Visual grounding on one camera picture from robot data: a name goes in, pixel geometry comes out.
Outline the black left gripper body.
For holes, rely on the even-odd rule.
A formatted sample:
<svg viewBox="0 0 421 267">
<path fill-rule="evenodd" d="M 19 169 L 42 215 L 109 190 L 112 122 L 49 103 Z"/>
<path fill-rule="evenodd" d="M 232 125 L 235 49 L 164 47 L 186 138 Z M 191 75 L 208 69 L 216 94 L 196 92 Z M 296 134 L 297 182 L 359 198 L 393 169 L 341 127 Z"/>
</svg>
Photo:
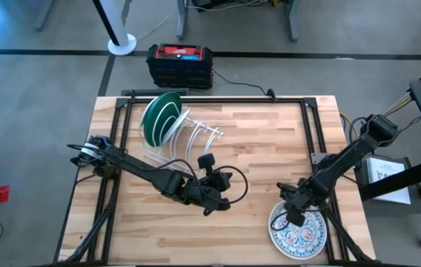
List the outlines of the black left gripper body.
<svg viewBox="0 0 421 267">
<path fill-rule="evenodd" d="M 200 156 L 197 161 L 199 168 L 205 169 L 206 173 L 203 178 L 193 178 L 188 191 L 188 201 L 203 207 L 204 216 L 209 216 L 214 211 L 227 211 L 231 207 L 230 200 L 223 198 L 222 192 L 230 188 L 231 174 L 213 169 L 213 154 Z"/>
</svg>

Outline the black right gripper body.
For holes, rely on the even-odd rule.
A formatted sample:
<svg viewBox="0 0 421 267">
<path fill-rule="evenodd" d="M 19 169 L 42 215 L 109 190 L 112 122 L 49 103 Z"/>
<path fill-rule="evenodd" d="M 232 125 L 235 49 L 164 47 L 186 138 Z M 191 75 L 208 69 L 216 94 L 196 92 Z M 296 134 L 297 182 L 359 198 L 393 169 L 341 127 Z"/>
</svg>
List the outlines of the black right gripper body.
<svg viewBox="0 0 421 267">
<path fill-rule="evenodd" d="M 303 226 L 304 213 L 311 206 L 320 206 L 329 196 L 329 187 L 318 180 L 302 179 L 297 187 L 283 182 L 278 182 L 276 186 L 284 200 L 286 220 L 296 226 Z"/>
</svg>

